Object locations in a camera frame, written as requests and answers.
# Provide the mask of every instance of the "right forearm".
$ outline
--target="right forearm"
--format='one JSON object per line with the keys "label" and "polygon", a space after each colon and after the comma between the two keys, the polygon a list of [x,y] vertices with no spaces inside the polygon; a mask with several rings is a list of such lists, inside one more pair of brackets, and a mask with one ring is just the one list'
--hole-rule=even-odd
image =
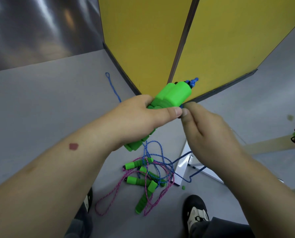
{"label": "right forearm", "polygon": [[217,168],[218,176],[239,200],[256,236],[257,227],[277,237],[295,237],[295,195],[267,168],[243,154],[237,162]]}

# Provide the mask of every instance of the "stainless steel panel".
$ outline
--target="stainless steel panel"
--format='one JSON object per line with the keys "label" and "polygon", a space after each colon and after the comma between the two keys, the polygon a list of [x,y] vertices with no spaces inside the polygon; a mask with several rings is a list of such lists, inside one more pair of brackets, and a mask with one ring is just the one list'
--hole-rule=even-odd
{"label": "stainless steel panel", "polygon": [[97,0],[0,0],[0,70],[103,49]]}

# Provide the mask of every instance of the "blue rope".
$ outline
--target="blue rope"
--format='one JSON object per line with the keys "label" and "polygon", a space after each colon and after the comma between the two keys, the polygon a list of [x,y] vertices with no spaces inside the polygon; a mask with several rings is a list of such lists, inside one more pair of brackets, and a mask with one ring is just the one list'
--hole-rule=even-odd
{"label": "blue rope", "polygon": [[[118,97],[118,100],[119,102],[122,102],[117,91],[115,91],[114,89],[114,86],[112,85],[112,82],[111,82],[111,79],[110,79],[110,73],[106,72],[106,77],[108,78],[109,80],[109,83],[110,83],[110,86],[112,88],[112,90],[114,91],[115,95]],[[191,81],[189,80],[186,80],[185,82],[191,87],[193,88],[195,86],[195,83],[198,81],[198,78],[195,78]],[[152,143],[152,142],[156,142],[160,148],[161,148],[161,155],[158,155],[158,154],[150,154],[147,150],[147,146],[148,144]],[[143,160],[143,164],[146,164],[146,162],[144,161],[144,158],[147,157],[147,158],[151,158],[152,156],[158,156],[158,157],[161,157],[162,158],[162,162],[161,161],[158,161],[159,163],[161,163],[161,165],[163,165],[165,168],[167,168],[167,170],[170,172],[168,175],[164,176],[164,177],[161,177],[161,172],[159,171],[157,165],[159,164],[153,164],[154,167],[156,168],[157,172],[158,172],[158,177],[155,177],[153,175],[150,174],[150,172],[148,171],[148,168],[147,168],[147,165],[145,165],[146,169],[147,169],[147,172],[149,174],[149,176],[155,178],[155,180],[157,180],[157,187],[160,186],[160,184],[162,183],[167,183],[169,180],[171,180],[171,177],[170,176],[173,176],[173,174],[176,174],[177,176],[181,177],[183,180],[185,180],[186,182],[188,183],[191,183],[192,181],[192,177],[195,176],[196,174],[200,173],[202,170],[204,170],[206,168],[206,166],[204,166],[203,168],[201,168],[200,170],[198,170],[197,172],[193,173],[191,176],[189,176],[189,180],[186,180],[184,179],[184,177],[180,176],[179,174],[177,174],[174,170],[174,163],[176,163],[178,160],[184,158],[186,155],[188,154],[191,154],[192,151],[189,151],[187,153],[185,153],[184,155],[180,156],[179,158],[177,158],[176,160],[174,160],[173,162],[166,158],[163,154],[163,148],[162,148],[162,145],[156,141],[156,140],[153,140],[153,141],[149,141],[149,142],[145,142],[145,144],[143,143],[143,146],[144,146],[144,151],[143,151],[143,156],[142,156],[142,160]]]}

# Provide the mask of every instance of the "red mark on forearm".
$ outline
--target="red mark on forearm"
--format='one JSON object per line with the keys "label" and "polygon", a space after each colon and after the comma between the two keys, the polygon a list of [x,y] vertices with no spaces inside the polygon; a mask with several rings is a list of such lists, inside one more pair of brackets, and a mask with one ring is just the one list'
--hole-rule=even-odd
{"label": "red mark on forearm", "polygon": [[78,149],[78,146],[79,146],[79,144],[77,144],[77,143],[70,143],[69,144],[69,149],[76,150],[76,149]]}

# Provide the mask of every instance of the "pant leg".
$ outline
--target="pant leg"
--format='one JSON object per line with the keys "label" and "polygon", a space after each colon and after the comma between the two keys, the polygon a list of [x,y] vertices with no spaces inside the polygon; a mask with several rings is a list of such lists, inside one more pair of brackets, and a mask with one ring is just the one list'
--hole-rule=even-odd
{"label": "pant leg", "polygon": [[190,238],[255,237],[250,226],[213,217],[211,221],[196,222],[189,231]]}
{"label": "pant leg", "polygon": [[92,229],[91,216],[88,214],[85,204],[82,203],[66,231],[65,238],[89,238]]}

